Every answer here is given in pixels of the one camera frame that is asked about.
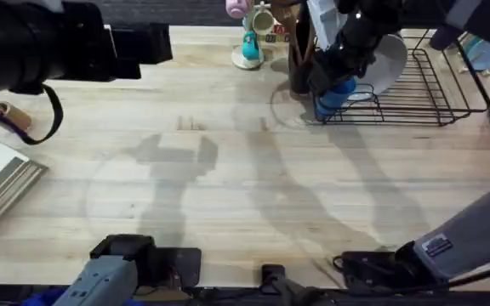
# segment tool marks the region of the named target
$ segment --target pink object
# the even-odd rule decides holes
[[[226,13],[231,18],[244,18],[252,9],[252,0],[226,0]]]

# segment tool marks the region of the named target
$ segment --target teal figurine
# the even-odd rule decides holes
[[[247,31],[243,36],[243,57],[247,60],[258,60],[260,58],[259,44],[256,41],[256,33]]]

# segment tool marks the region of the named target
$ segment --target dish rack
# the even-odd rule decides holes
[[[406,67],[400,78],[389,89],[375,95],[373,86],[361,84],[372,88],[371,92],[364,92],[369,94],[369,99],[348,100],[335,109],[332,116],[319,116],[315,112],[316,120],[321,124],[388,123],[443,127],[473,113],[488,110],[490,99],[487,91],[464,55],[459,41],[454,42],[456,50],[454,48],[436,51],[428,47],[429,33],[429,30],[426,30],[423,36],[402,36],[408,46],[413,46],[415,40],[417,43],[407,50]],[[460,62],[460,59],[453,56],[452,63],[447,56],[448,53],[455,53],[455,51],[461,54],[462,62],[468,68],[470,76],[455,71],[454,66]],[[461,82],[475,84],[483,101],[478,103],[474,100],[471,103],[467,98],[470,94],[464,93]],[[312,99],[315,106],[318,97],[312,96]]]

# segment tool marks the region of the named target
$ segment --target wooden countertop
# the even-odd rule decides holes
[[[241,29],[174,27],[172,40],[174,61],[144,66],[142,80],[50,82],[66,118],[45,144],[0,128],[50,168],[0,222],[0,283],[70,283],[106,235],[141,233],[200,247],[204,286],[251,286],[264,263],[335,286],[332,256],[398,248],[490,190],[486,114],[434,128],[308,126],[285,48],[240,71]],[[0,99],[46,133],[46,97]]]

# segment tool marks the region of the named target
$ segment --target black camera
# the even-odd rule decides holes
[[[109,82],[141,78],[140,64],[173,58],[168,25],[104,25],[92,3],[62,13],[0,0],[0,90],[39,94],[46,79]]]

